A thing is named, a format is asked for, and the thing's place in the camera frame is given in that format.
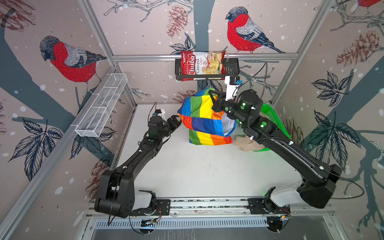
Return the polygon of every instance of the black wire basket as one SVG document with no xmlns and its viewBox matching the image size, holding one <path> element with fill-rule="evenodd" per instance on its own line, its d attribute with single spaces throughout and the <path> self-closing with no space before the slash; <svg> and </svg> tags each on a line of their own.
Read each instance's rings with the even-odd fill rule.
<svg viewBox="0 0 384 240">
<path fill-rule="evenodd" d="M 222 80 L 224 80 L 225 76 L 238 76 L 239 75 L 240 68 L 239 68 L 239 59 L 238 58 L 224 58 L 222 64 L 223 64 L 223 67 L 225 69 L 225 74 L 182 75 L 181 58 L 178 58 L 175 61 L 176 80 L 181 81 L 183 78 L 192 78 L 192 79 L 200 78 L 199 80 L 201 80 L 201 79 L 206 79 L 206 80 L 208 80 L 208 79 L 222 79 Z"/>
</svg>

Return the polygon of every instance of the wall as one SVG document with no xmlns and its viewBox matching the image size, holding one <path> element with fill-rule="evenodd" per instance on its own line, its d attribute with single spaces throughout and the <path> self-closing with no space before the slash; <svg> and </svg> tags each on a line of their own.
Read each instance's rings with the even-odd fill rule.
<svg viewBox="0 0 384 240">
<path fill-rule="evenodd" d="M 334 3 L 276 109 L 298 143 L 364 188 L 330 204 L 350 239 L 373 240 L 384 234 L 384 3 L 364 3 Z M 333 197 L 359 194 L 340 180 Z"/>
<path fill-rule="evenodd" d="M 244 44 L 230 43 L 227 14 L 234 7 L 243 6 L 255 24 L 277 50 L 263 48 L 239 53 L 276 53 L 281 50 L 295 53 L 304 38 L 321 0 L 263 1 L 247 0 L 165 0 L 124 1 L 91 0 L 91 5 L 114 55 L 180 54 L 181 50 L 223 51 L 235 53 Z M 263 100 L 269 101 L 290 61 L 271 62 Z M 120 63 L 128 75 L 138 103 L 178 102 L 205 86 L 221 91 L 223 81 L 177 83 L 174 63 Z M 246 81 L 262 66 L 260 63 L 240 61 L 241 79 Z M 258 78 L 251 86 L 262 91 Z"/>
<path fill-rule="evenodd" d="M 86 82 L 76 81 L 90 78 L 93 91 L 110 66 L 106 60 L 97 68 L 93 63 L 103 52 L 77 1 L 0 0 L 0 6 L 2 220 L 90 97 L 83 95 Z M 67 67 L 66 52 L 55 50 L 56 60 L 45 61 L 40 42 L 47 36 L 89 52 L 72 49 Z"/>
</svg>

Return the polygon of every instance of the white wire mesh basket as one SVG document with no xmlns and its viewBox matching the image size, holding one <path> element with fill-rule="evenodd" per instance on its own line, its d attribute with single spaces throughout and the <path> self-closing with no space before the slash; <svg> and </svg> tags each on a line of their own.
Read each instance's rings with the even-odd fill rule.
<svg viewBox="0 0 384 240">
<path fill-rule="evenodd" d="M 112 73 L 76 127 L 76 133 L 81 137 L 99 137 L 126 84 L 124 73 Z"/>
</svg>

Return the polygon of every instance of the black cable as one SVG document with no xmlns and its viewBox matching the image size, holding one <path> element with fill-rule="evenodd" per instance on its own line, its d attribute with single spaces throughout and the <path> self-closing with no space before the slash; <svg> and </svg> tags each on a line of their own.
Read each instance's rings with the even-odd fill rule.
<svg viewBox="0 0 384 240">
<path fill-rule="evenodd" d="M 132 226 L 132 223 L 131 223 L 131 217 L 128 215 L 128 219 L 129 219 L 129 224 L 131 225 L 131 228 L 132 228 L 132 230 L 134 230 L 134 232 L 136 232 L 136 233 L 138 233 L 138 234 L 142 234 L 142 235 L 146 235 L 146 234 L 150 234 L 150 232 L 148 232 L 148 233 L 142 233 L 142 232 L 138 232 L 138 231 L 136 231 L 134 228 L 133 228 L 133 226 Z"/>
<path fill-rule="evenodd" d="M 153 109 L 153 107 L 154 107 L 155 105 L 156 105 L 156 107 L 157 107 L 157 102 L 155 102 L 155 103 L 153 104 L 152 108 L 150 109 L 150 111 L 149 111 L 149 113 L 148 113 L 148 122 L 149 122 L 149 115 L 151 114 L 152 109 Z"/>
<path fill-rule="evenodd" d="M 271 139 L 271 138 L 280 138 L 280 139 L 282 139 L 282 140 L 285 140 L 285 139 L 283 139 L 283 138 L 281 138 L 281 137 L 265 137 L 265 138 L 259 138 L 259 139 Z M 317 166 L 320 167 L 320 165 L 319 165 L 317 162 L 313 161 L 312 158 L 309 157 L 309 156 L 308 156 L 305 152 L 303 152 L 300 148 L 298 148 L 298 147 L 295 146 L 295 145 L 291 145 L 291 146 L 295 147 L 297 150 L 299 150 L 300 152 L 302 152 L 305 156 L 307 156 L 308 159 L 310 159 L 313 163 L 315 163 Z M 359 184 L 355 183 L 354 181 L 352 181 L 352 180 L 350 180 L 350 179 L 348 179 L 348 178 L 339 176 L 339 175 L 334 174 L 334 173 L 332 173 L 332 172 L 330 172 L 330 171 L 327 171 L 327 170 L 325 170 L 325 169 L 323 169 L 323 170 L 326 171 L 326 172 L 329 173 L 329 174 L 332 174 L 332 175 L 334 175 L 334 176 L 337 176 L 338 178 L 347 180 L 348 182 L 351 182 L 351 183 L 355 184 L 356 186 L 358 186 L 358 187 L 362 190 L 362 193 L 361 193 L 360 195 L 357 195 L 357 196 L 353 196 L 353 197 L 345 197 L 345 198 L 342 198 L 342 197 L 340 197 L 340 198 L 333 198 L 333 197 L 331 197 L 331 199 L 354 199 L 354 198 L 358 198 L 358 197 L 361 197 L 361 196 L 364 195 L 365 191 L 364 191 L 364 189 L 363 189 Z"/>
<path fill-rule="evenodd" d="M 117 189 L 118 189 L 118 182 L 119 182 L 119 179 L 121 177 L 121 174 L 123 173 L 124 170 L 121 171 L 119 177 L 116 179 L 116 188 L 115 188 L 115 191 L 113 192 L 113 198 L 112 198 L 112 205 L 111 205 L 111 209 L 109 210 L 109 216 L 108 216 L 108 226 L 112 223 L 113 219 L 115 219 L 116 216 L 113 216 L 112 220 L 109 221 L 111 219 L 111 212 L 112 212 L 112 208 L 113 208 L 113 202 L 115 201 L 115 195 L 116 195 L 116 192 L 117 192 Z"/>
<path fill-rule="evenodd" d="M 268 71 L 268 64 L 266 65 L 266 68 L 265 68 L 265 75 L 264 75 L 264 84 L 263 84 L 263 92 L 262 92 L 262 95 L 260 97 L 260 99 L 263 98 L 263 95 L 264 95 L 264 91 L 265 91 L 265 82 L 266 82 L 266 73 Z"/>
<path fill-rule="evenodd" d="M 252 77 L 250 77 L 245 83 L 242 83 L 240 85 L 238 85 L 236 88 L 235 88 L 235 91 L 232 93 L 232 97 L 236 99 L 236 97 L 234 96 L 236 90 L 240 89 L 242 86 L 244 86 L 247 82 L 249 82 L 252 78 L 254 78 L 259 72 L 261 72 L 261 70 L 264 68 L 264 66 L 266 65 L 266 63 L 264 63 L 264 65 L 260 68 L 260 70 L 255 74 L 253 75 Z"/>
</svg>

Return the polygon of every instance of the metal grate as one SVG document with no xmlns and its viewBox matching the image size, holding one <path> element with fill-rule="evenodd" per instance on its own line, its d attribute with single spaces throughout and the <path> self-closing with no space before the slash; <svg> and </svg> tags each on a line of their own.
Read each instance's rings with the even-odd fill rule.
<svg viewBox="0 0 384 240">
<path fill-rule="evenodd" d="M 140 227 L 142 218 L 131 218 L 133 228 L 141 229 L 186 229 L 186 228 L 234 228 L 268 227 L 266 217 L 206 217 L 206 218 L 162 218 L 153 227 Z M 131 228 L 128 219 L 115 219 L 108 226 L 108 219 L 99 219 L 95 229 Z"/>
<path fill-rule="evenodd" d="M 111 74 L 76 127 L 76 133 L 81 137 L 99 137 L 126 84 L 124 73 Z"/>
</svg>

